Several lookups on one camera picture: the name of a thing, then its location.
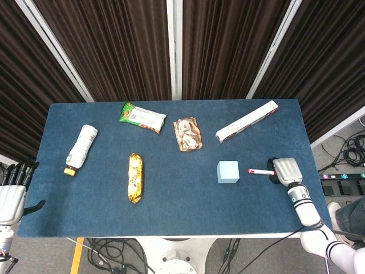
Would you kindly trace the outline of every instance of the bottle cap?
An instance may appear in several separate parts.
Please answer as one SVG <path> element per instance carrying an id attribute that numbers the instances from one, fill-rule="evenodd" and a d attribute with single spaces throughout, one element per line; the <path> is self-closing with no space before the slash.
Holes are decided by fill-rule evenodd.
<path id="1" fill-rule="evenodd" d="M 76 171 L 66 167 L 64 169 L 63 173 L 66 173 L 66 174 L 68 174 L 70 176 L 74 176 L 76 174 Z"/>

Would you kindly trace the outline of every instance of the blue tablecloth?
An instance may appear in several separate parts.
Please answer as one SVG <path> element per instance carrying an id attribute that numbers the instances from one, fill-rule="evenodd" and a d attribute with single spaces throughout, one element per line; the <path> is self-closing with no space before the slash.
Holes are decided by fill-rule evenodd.
<path id="1" fill-rule="evenodd" d="M 266 169 L 271 157 L 294 157 L 319 214 L 330 224 L 310 144 L 295 99 L 275 99 L 273 115 L 220 143 L 217 130 L 269 100 L 135 102 L 167 114 L 160 135 L 118 121 L 124 102 L 50 107 L 26 205 L 44 207 L 22 219 L 24 237 L 236 235 L 293 232 L 301 224 L 282 185 L 247 168 Z M 203 147 L 180 152 L 173 122 L 195 116 Z M 81 127 L 99 133 L 75 177 L 63 173 Z M 127 196 L 131 153 L 144 161 L 143 197 Z M 240 180 L 217 183 L 217 164 L 237 160 Z"/>

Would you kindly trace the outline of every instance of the brown snack package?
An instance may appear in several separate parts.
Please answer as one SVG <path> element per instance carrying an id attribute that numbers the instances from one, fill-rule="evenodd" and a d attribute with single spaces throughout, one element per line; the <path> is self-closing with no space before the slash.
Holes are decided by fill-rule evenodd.
<path id="1" fill-rule="evenodd" d="M 187 117 L 173 122 L 180 151 L 198 150 L 203 146 L 195 117 Z"/>
<path id="2" fill-rule="evenodd" d="M 129 156 L 128 198 L 133 204 L 142 198 L 142 158 L 135 153 Z"/>

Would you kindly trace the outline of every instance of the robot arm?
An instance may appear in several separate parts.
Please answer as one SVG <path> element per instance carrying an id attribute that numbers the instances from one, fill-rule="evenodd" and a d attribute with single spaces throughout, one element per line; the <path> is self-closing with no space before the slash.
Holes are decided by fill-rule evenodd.
<path id="1" fill-rule="evenodd" d="M 294 158 L 274 159 L 273 165 L 279 181 L 288 188 L 301 223 L 316 230 L 301 233 L 303 248 L 331 260 L 347 274 L 360 274 L 365 269 L 365 248 L 357 251 L 337 241 L 334 233 L 324 224 L 316 210 L 308 189 L 302 184 L 302 174 Z"/>
<path id="2" fill-rule="evenodd" d="M 9 255 L 14 231 L 11 226 L 20 221 L 22 216 L 42 208 L 42 200 L 36 206 L 24 208 L 33 172 L 38 163 L 30 160 L 10 165 L 5 170 L 0 182 L 0 274 L 8 274 L 18 259 Z"/>

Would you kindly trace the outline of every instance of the plastic bottle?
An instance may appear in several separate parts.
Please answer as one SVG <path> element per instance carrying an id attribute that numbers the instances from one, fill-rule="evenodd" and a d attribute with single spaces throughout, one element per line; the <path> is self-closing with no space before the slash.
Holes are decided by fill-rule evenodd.
<path id="1" fill-rule="evenodd" d="M 87 152 L 97 134 L 98 130 L 95 127 L 89 126 L 88 124 L 82 127 L 74 147 L 67 156 L 64 173 L 71 176 L 76 174 L 76 171 L 83 165 Z"/>

